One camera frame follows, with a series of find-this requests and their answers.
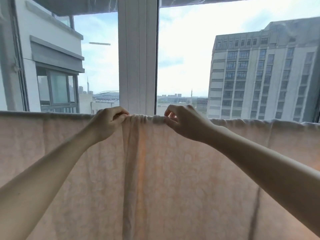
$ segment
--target gathered curtain fabric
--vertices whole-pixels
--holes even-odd
[[[77,133],[90,118],[0,112],[0,185]],[[212,122],[320,170],[318,124]],[[176,134],[160,116],[133,115],[79,159],[28,237],[42,239],[318,237],[217,150]]]

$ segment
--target blue sky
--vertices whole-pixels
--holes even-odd
[[[272,21],[320,16],[320,0],[247,0],[160,9],[157,94],[208,96],[216,35],[259,31]],[[119,90],[118,14],[74,17],[84,36],[85,74],[94,93]],[[89,42],[111,43],[111,46]]]

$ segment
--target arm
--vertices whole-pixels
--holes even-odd
[[[191,105],[169,105],[164,121],[175,132],[217,149],[320,237],[320,172],[212,124]]]
[[[128,114],[121,107],[100,110],[78,134],[1,187],[1,239],[25,240],[81,155],[111,136]]]

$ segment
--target person's left hand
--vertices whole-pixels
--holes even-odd
[[[110,137],[128,115],[129,112],[120,106],[101,109],[90,120],[83,132],[94,145]]]

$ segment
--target hand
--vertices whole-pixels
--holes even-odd
[[[164,122],[176,133],[194,140],[206,143],[210,129],[214,124],[200,115],[192,105],[177,106],[170,104],[165,111]]]
[[[107,139],[121,125],[129,112],[117,106],[99,110],[90,120],[89,124],[83,129],[91,145]]]

